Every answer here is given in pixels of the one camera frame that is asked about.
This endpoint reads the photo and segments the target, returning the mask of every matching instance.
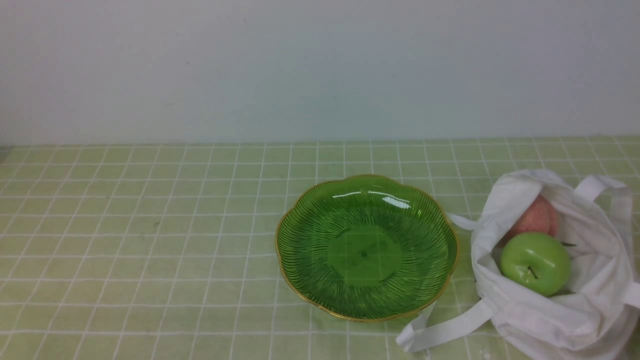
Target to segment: green glass plate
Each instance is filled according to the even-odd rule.
[[[434,302],[459,248],[435,200],[374,175],[311,188],[276,231],[289,286],[313,305],[361,322],[408,315]]]

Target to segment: white strap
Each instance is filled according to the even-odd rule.
[[[622,302],[640,308],[640,284],[632,282],[622,295]]]
[[[476,230],[477,222],[473,220],[469,220],[465,217],[461,217],[455,214],[447,214],[447,216],[449,217],[449,220],[451,220],[452,223],[456,224],[457,226],[460,226],[464,230],[469,230],[469,231]]]
[[[423,314],[404,327],[396,343],[405,352],[424,350],[470,334],[494,314],[495,311],[484,299],[464,314],[429,327],[426,327],[428,315]]]
[[[625,242],[629,254],[633,254],[631,237],[633,195],[631,194],[631,189],[629,189],[627,185],[610,177],[589,175],[578,184],[578,187],[576,187],[573,192],[589,201],[594,201],[608,188],[612,189],[611,215],[609,216],[609,220]]]

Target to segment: green apple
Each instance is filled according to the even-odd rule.
[[[560,290],[571,275],[571,259],[564,245],[544,233],[522,233],[505,245],[502,274],[544,296]]]

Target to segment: grid pattern tablecloth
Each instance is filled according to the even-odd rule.
[[[282,280],[278,221],[312,185],[375,173],[477,218],[492,184],[549,168],[575,185],[607,174],[634,191],[640,137],[403,142],[93,145],[0,151],[2,359],[525,359],[490,323],[404,354],[410,320],[353,323]],[[606,196],[600,199],[606,204]],[[431,323],[477,300],[469,233]],[[640,358],[640,336],[628,348]]]

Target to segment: white wall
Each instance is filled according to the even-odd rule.
[[[640,133],[638,0],[0,0],[0,143]]]

